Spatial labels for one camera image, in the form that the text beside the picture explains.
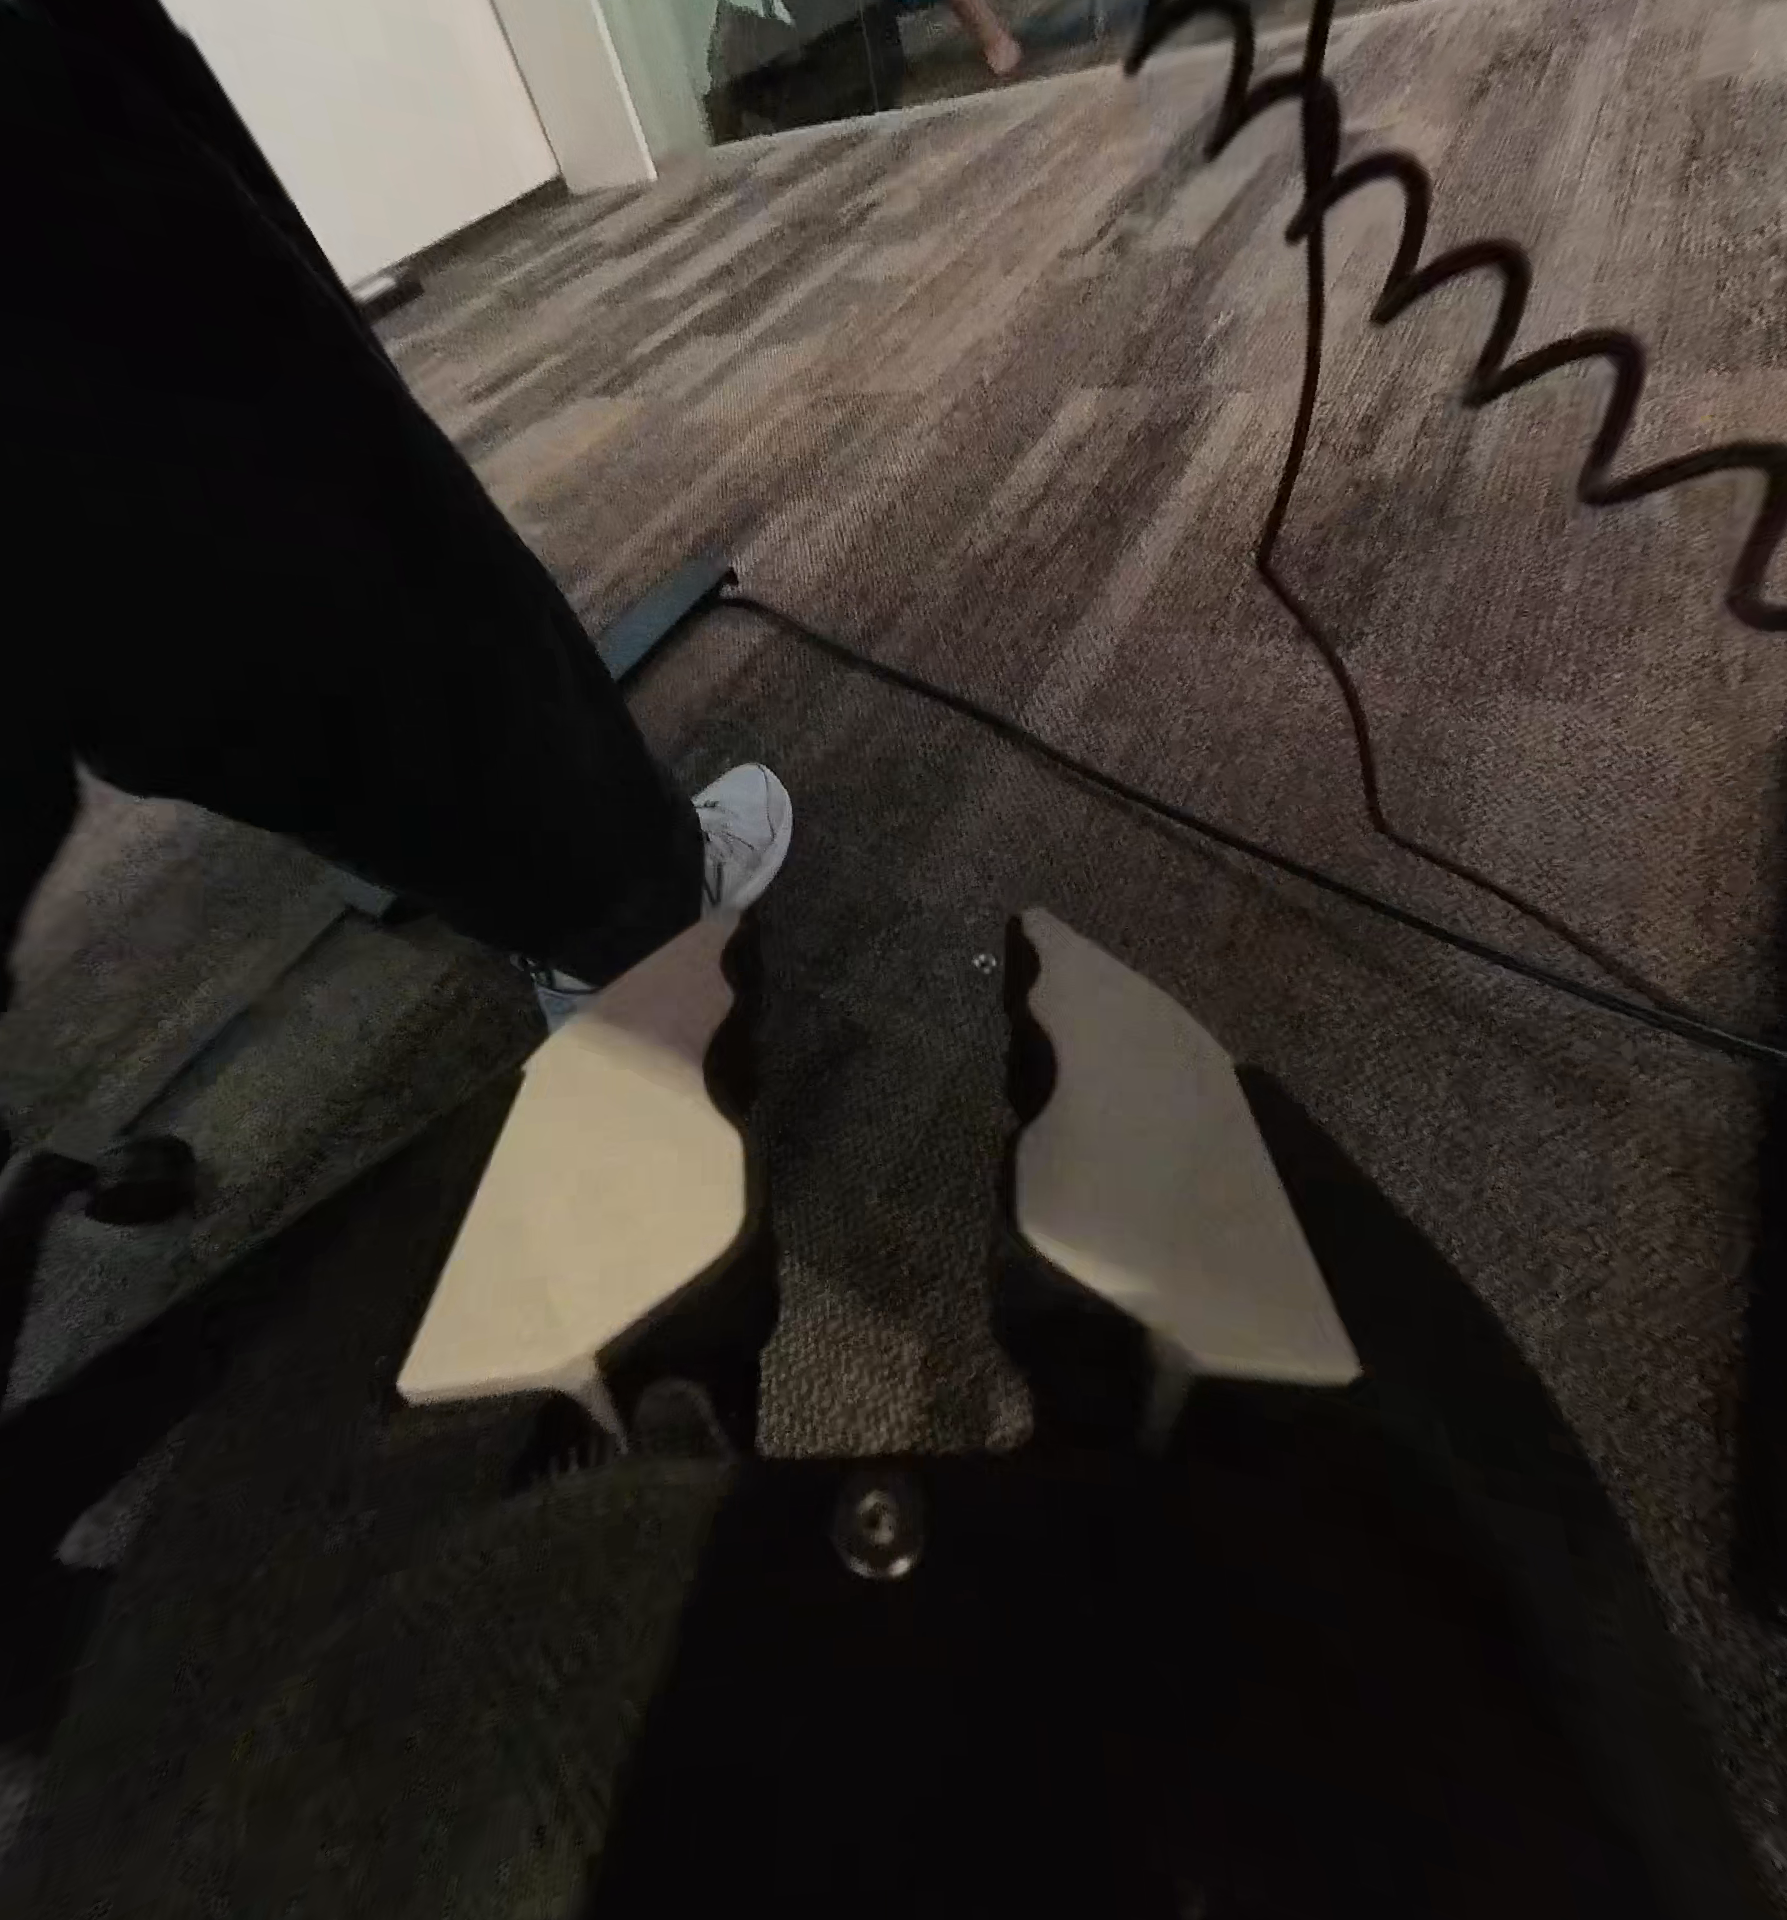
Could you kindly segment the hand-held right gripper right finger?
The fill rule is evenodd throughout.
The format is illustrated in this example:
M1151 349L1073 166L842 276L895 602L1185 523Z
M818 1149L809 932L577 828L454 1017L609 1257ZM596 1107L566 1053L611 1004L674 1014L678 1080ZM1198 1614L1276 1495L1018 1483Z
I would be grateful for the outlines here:
M1024 1037L1051 1044L1016 1148L1026 1246L1195 1372L1347 1386L1362 1356L1233 1055L1174 996L1043 908L1018 922Z

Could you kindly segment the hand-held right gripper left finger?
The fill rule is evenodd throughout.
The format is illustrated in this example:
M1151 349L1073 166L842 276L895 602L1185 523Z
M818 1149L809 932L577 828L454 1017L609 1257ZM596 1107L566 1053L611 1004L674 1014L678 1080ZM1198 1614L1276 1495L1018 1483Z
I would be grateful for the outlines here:
M708 916L524 1068L395 1386L413 1408L562 1393L624 1409L626 1337L747 1227L749 1154L708 1087L738 916Z

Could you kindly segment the person's white shoe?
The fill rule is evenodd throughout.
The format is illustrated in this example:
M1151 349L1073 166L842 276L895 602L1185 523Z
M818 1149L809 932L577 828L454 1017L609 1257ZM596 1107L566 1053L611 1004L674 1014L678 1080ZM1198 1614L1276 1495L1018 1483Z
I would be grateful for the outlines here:
M694 793L701 828L701 924L738 922L781 877L794 834L794 802L781 775L743 761ZM512 956L544 1018L559 1034L599 994L546 961Z

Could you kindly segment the black floor power strip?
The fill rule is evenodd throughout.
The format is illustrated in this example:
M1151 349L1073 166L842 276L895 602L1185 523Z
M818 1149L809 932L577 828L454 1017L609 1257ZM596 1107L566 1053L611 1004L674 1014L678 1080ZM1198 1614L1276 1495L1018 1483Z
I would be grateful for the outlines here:
M718 606L738 587L736 566L715 556L698 556L667 569L593 642L611 683L624 684L636 677L662 647Z

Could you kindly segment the person's black trouser leg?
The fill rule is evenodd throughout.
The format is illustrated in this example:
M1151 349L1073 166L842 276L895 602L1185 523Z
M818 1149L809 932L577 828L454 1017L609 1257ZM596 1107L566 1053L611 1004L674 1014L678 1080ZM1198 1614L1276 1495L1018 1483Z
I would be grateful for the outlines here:
M160 3L0 3L0 1014L78 771L602 987L702 832Z

